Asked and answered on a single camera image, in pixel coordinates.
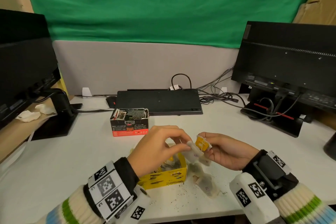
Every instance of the striped sleeve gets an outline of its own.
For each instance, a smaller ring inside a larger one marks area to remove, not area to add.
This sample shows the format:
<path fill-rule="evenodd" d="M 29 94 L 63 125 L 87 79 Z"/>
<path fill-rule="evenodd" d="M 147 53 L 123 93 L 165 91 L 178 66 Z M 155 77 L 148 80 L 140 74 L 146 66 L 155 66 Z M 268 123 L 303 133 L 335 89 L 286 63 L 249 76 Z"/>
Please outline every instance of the striped sleeve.
<path fill-rule="evenodd" d="M 302 183 L 274 204 L 287 224 L 336 224 L 336 212 Z"/>
<path fill-rule="evenodd" d="M 63 203 L 56 206 L 35 224 L 103 224 L 86 201 L 83 186 L 80 186 Z"/>

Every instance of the white desk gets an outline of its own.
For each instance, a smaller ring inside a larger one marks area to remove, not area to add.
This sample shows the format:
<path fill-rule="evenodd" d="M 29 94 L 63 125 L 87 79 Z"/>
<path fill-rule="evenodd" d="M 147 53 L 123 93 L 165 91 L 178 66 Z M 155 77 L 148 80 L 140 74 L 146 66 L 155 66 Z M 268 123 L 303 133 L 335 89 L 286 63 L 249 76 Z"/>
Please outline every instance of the white desk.
<path fill-rule="evenodd" d="M 223 133 L 256 148 L 274 150 L 296 177 L 328 204 L 336 204 L 336 161 L 322 150 L 333 135 L 318 122 L 303 124 L 293 138 L 240 114 L 239 109 L 216 102 L 203 106 L 203 115 L 152 116 L 151 125 L 178 125 L 193 139 L 202 131 Z M 65 200 L 80 184 L 110 159 L 127 156 L 140 136 L 113 137 L 111 113 L 80 114 L 66 137 L 32 141 L 22 158 L 0 183 L 0 223 L 37 221 Z M 152 203 L 141 223 L 156 223 L 241 214 L 228 183 L 239 172 L 215 163 L 204 167 L 222 193 L 210 199 L 187 178 L 182 184 L 148 190 Z"/>

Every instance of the green cloth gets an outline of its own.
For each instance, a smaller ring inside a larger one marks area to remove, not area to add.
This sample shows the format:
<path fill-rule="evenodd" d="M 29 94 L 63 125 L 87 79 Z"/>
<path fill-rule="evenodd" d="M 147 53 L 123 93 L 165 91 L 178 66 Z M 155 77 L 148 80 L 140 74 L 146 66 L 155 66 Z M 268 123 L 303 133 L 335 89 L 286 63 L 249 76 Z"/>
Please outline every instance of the green cloth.
<path fill-rule="evenodd" d="M 31 0 L 54 40 L 237 48 L 248 20 L 291 22 L 302 0 Z"/>

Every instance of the black monitor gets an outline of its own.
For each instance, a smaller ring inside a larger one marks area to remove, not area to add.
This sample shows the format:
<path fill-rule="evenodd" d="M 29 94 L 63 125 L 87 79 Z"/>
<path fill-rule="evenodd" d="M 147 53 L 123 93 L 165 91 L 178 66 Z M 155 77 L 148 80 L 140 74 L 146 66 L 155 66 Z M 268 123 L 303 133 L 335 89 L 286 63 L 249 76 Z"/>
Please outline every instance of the black monitor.
<path fill-rule="evenodd" d="M 76 114 L 64 92 L 50 88 L 61 76 L 44 15 L 0 9 L 0 21 L 0 129 L 39 96 L 52 94 L 59 115 L 34 139 L 66 135 Z"/>
<path fill-rule="evenodd" d="M 297 102 L 277 117 L 241 112 L 294 137 L 313 108 L 336 112 L 335 36 L 331 25 L 248 21 L 232 74 L 252 87 L 246 107 L 279 115 Z"/>

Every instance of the computer mouse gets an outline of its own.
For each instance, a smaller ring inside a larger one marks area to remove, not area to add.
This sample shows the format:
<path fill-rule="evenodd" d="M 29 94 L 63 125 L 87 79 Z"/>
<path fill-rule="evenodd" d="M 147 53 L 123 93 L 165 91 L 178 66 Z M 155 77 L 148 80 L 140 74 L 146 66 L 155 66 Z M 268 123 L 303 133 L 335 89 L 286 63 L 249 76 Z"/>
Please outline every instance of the computer mouse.
<path fill-rule="evenodd" d="M 109 96 L 106 98 L 106 102 L 108 104 L 108 107 L 115 108 L 117 103 L 117 96 Z"/>

